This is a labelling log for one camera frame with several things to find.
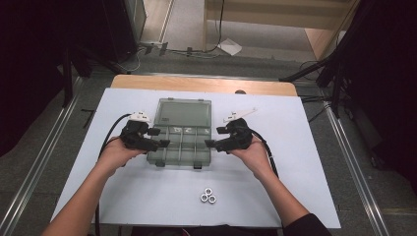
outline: wrist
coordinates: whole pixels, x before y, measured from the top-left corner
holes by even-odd
[[[90,173],[96,176],[97,178],[107,180],[108,178],[110,178],[110,176],[114,174],[114,171],[109,170],[108,168],[105,168],[105,166],[102,166],[100,164],[96,164],[92,168]]]
[[[278,179],[278,177],[273,173],[272,169],[267,169],[263,171],[259,171],[255,174],[255,176],[258,178],[261,183],[264,183],[265,181],[271,180],[271,179]]]

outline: clear plastic organizer box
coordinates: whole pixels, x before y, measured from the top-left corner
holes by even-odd
[[[210,164],[210,149],[205,140],[211,139],[211,101],[202,99],[161,98],[154,125],[160,129],[155,140],[170,140],[166,148],[149,152],[151,164],[186,165],[201,169]]]

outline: hex nut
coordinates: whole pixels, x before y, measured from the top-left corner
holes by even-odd
[[[211,188],[205,188],[205,194],[206,194],[207,196],[210,196],[210,195],[212,194],[212,190],[211,190]]]
[[[216,201],[215,195],[211,195],[208,197],[208,202],[211,204],[214,204]]]
[[[200,199],[202,200],[203,203],[207,202],[209,199],[209,196],[207,196],[206,194],[203,194]]]

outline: table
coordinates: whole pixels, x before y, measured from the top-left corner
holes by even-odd
[[[228,84],[231,88],[219,87]],[[236,89],[261,93],[262,88],[269,90],[271,87],[278,89],[276,93],[290,95],[227,93]],[[208,92],[217,89],[221,92]],[[224,138],[217,135],[214,129],[224,126],[222,117],[229,115],[230,109],[257,107],[258,111],[245,119],[251,128],[273,144],[270,148],[275,154],[280,179],[325,226],[339,228],[307,117],[300,98],[295,94],[294,86],[284,83],[117,76],[96,110],[54,216],[77,191],[94,166],[100,144],[108,130],[105,127],[109,128],[119,116],[132,112],[132,109],[138,110],[139,106],[153,116],[161,97],[203,98],[211,100],[214,139]],[[123,126],[116,127],[113,135],[120,134]],[[200,195],[206,187],[211,187],[217,196],[214,205],[200,201]],[[100,221],[108,224],[166,226],[281,225],[267,193],[252,172],[238,158],[215,150],[211,152],[211,165],[202,170],[189,166],[160,168],[148,164],[144,156],[134,158],[107,182],[100,199]]]

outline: wooden table edge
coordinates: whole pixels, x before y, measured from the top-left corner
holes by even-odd
[[[295,86],[285,82],[264,82],[232,78],[204,78],[160,75],[117,75],[110,86],[113,89],[152,89],[201,92],[297,96]]]

